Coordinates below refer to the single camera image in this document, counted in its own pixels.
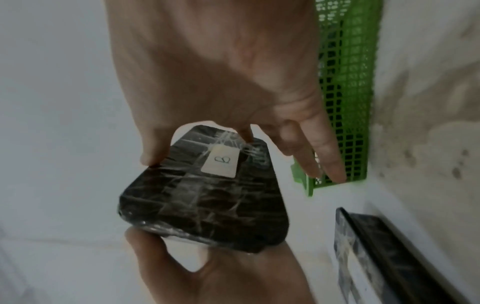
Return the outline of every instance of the beige surface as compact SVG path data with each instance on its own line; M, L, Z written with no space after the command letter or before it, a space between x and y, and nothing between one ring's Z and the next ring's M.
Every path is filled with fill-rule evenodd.
M480 289L480 1L384 7L370 159Z

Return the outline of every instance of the green basket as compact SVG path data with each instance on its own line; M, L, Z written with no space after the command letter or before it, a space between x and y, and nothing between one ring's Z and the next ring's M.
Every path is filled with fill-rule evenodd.
M382 0L316 0L321 28L319 81L345 161L348 181L367 177L369 119ZM334 185L309 178L295 162L293 178L308 196Z

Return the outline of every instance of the black package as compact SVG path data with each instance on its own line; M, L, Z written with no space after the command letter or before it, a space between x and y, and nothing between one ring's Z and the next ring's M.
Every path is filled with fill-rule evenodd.
M337 209L334 248L347 303L455 303L376 216Z
M289 228L267 144L208 126L192 128L128 186L118 212L164 237L252 253L283 242Z

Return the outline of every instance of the label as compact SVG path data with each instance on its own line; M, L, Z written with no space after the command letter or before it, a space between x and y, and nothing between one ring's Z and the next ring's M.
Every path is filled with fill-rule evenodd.
M214 145L203 164L201 172L234 178L237 174L240 149L225 145Z
M369 304L382 304L382 301L380 301L379 296L375 292L353 250L350 250L350 253L348 254L347 266L351 280L355 284L363 302Z

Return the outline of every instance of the hand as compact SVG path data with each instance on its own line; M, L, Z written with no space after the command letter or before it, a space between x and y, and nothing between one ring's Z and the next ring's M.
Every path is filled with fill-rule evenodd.
M161 162L175 130L211 120L346 180L318 81L314 0L105 0L113 61L143 142Z
M287 243L258 254L210 248L206 264L189 272L160 237L133 227L125 236L157 304L315 304Z

